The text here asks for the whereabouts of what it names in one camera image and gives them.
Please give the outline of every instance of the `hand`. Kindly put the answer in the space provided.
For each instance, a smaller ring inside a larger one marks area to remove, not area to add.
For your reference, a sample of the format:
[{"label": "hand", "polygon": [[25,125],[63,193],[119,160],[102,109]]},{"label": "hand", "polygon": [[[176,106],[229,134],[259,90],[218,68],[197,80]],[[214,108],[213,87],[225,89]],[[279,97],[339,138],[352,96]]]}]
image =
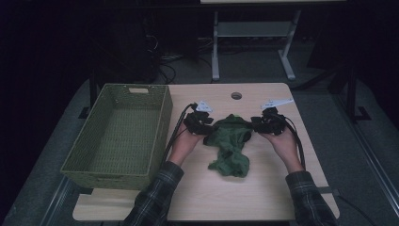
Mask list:
[{"label": "hand", "polygon": [[193,152],[197,143],[205,136],[191,134],[184,123],[180,125],[176,136],[168,161],[181,166],[186,157]]},{"label": "hand", "polygon": [[280,135],[260,134],[272,143],[277,155],[284,162],[288,173],[304,170],[300,164],[293,133],[287,128]]}]

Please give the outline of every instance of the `table surface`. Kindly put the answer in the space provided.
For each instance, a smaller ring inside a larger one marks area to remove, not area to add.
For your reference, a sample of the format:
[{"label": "table surface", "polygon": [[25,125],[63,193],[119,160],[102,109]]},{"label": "table surface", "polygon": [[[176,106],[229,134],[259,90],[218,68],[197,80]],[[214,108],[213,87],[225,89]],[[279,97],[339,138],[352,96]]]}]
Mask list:
[{"label": "table surface", "polygon": [[[261,105],[268,100],[292,98],[285,84],[209,84],[171,85],[173,111],[170,136],[184,108],[205,101],[214,112],[214,122],[236,114],[250,121],[261,116]],[[231,94],[240,92],[241,100]],[[295,102],[277,107],[280,114],[291,119],[302,141],[307,171],[319,187],[328,186],[305,125]],[[271,144],[257,133],[242,151],[249,158],[249,172],[245,178],[223,177],[207,169],[217,159],[216,147],[199,143],[182,166],[184,177],[179,183],[168,213],[168,220],[293,220],[294,207],[285,182],[287,170],[275,154]],[[134,205],[138,191],[93,189],[92,194],[81,194],[73,211],[76,220],[123,220]],[[330,193],[323,194],[336,217],[339,210]]]}]

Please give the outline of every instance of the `white table leg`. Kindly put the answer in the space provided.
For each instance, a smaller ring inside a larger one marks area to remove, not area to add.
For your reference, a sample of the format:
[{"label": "white table leg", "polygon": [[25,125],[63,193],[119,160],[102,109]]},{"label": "white table leg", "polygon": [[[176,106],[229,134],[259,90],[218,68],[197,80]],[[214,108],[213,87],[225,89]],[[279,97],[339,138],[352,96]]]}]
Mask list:
[{"label": "white table leg", "polygon": [[291,22],[290,30],[287,35],[287,42],[282,50],[279,50],[279,58],[281,59],[282,67],[287,74],[289,80],[295,80],[295,74],[291,67],[290,61],[288,60],[288,52],[290,51],[291,43],[293,42],[296,26],[300,16],[300,10],[295,12],[293,21]]},{"label": "white table leg", "polygon": [[214,51],[212,52],[212,80],[219,80],[219,60],[217,57],[217,11],[215,12],[214,21]]}]

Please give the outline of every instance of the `person's left hand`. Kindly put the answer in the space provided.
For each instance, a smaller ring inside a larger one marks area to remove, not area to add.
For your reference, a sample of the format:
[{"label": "person's left hand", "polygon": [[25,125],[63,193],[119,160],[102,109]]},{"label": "person's left hand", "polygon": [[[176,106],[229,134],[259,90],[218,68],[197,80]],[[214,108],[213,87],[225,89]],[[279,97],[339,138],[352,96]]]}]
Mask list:
[{"label": "person's left hand", "polygon": [[197,143],[204,137],[204,135],[191,134],[184,123],[182,123],[173,142],[172,152],[168,161],[181,166],[186,157],[193,152]]}]

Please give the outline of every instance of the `metal frame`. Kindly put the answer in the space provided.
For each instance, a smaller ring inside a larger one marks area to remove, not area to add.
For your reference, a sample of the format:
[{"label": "metal frame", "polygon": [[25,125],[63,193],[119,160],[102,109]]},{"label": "metal frame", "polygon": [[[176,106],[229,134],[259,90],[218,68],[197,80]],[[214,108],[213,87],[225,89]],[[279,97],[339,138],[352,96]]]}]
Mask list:
[{"label": "metal frame", "polygon": [[399,217],[399,192],[396,187],[393,185],[390,177],[388,176],[387,172],[382,167],[381,163],[379,162],[378,158],[375,156],[375,151],[371,148],[370,144],[367,142],[364,134],[359,129],[359,126],[353,121],[352,117],[347,114],[345,109],[346,105],[341,100],[339,96],[333,96],[334,101],[338,107],[343,112],[343,115],[347,116],[346,122],[350,125],[350,128],[353,131],[356,139],[358,140],[361,149],[365,155],[366,161],[373,172],[376,180],[378,181],[381,189],[383,190],[385,196],[387,197],[388,202],[391,204],[393,211],[395,212],[396,216]]},{"label": "metal frame", "polygon": [[223,23],[218,20],[218,12],[215,11],[214,19],[214,50],[212,52],[212,80],[220,79],[219,62],[217,56],[218,37],[286,37],[284,48],[279,50],[284,71],[289,80],[295,80],[295,74],[288,60],[288,52],[293,42],[296,26],[301,10],[295,12],[291,22],[252,22],[252,23]]},{"label": "metal frame", "polygon": [[61,182],[59,183],[56,192],[44,214],[40,226],[52,226],[56,217],[58,217],[62,204],[68,196],[68,191],[72,187],[72,182],[65,176],[62,176]]}]

